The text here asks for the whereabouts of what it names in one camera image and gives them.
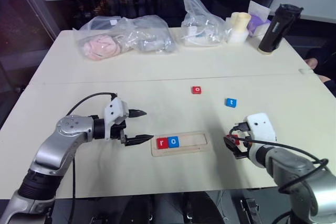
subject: black thermos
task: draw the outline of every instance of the black thermos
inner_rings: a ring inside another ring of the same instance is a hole
[[[275,16],[259,44],[258,51],[268,55],[277,49],[282,37],[287,34],[295,20],[300,18],[302,10],[303,8],[295,5],[281,4],[275,11]]]

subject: tissue box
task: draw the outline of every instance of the tissue box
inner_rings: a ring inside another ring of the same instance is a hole
[[[269,24],[271,24],[271,21],[268,19],[263,22],[259,17],[251,15],[251,20],[247,25],[249,35],[251,37],[264,35],[269,27]]]

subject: person's hand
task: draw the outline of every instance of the person's hand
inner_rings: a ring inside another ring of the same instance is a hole
[[[318,77],[320,78],[320,80],[321,80],[323,83],[325,83],[326,81],[330,81],[330,80],[331,80],[330,78],[325,77],[325,76],[319,76],[319,75],[318,75]]]
[[[310,58],[305,60],[305,62],[307,63],[307,65],[311,68],[311,69],[315,69],[317,67],[317,59],[315,58]]]

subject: pink fabric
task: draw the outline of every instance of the pink fabric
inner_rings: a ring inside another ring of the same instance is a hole
[[[111,36],[97,35],[83,45],[83,51],[92,60],[102,60],[118,55],[121,48]]]

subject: white table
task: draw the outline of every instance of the white table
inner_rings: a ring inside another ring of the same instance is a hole
[[[202,95],[192,95],[191,86],[201,86]],[[264,169],[248,159],[235,160],[223,143],[223,135],[234,123],[258,112],[269,115],[279,143],[328,158],[330,169],[336,173],[336,99],[311,73],[34,84],[21,95],[0,131],[1,199],[10,198],[19,187],[37,149],[54,131],[56,122],[78,100],[99,91],[117,92],[130,108],[148,113],[142,118],[127,119],[126,133],[130,136],[207,131],[212,148],[202,153],[153,157],[149,142],[129,147],[116,140],[84,144],[76,154],[77,197],[274,186]],[[225,98],[237,99],[237,107],[224,106]],[[101,116],[108,100],[88,100],[76,114]],[[71,197],[71,178],[70,168],[59,187],[58,198]]]
[[[171,31],[177,37],[180,29]],[[260,40],[249,38],[240,46],[227,43],[211,48],[179,46],[173,54],[142,54],[132,50],[96,62],[80,54],[72,31],[62,31],[30,84],[264,76],[299,74],[299,69],[309,69],[286,40],[269,56],[257,51]]]

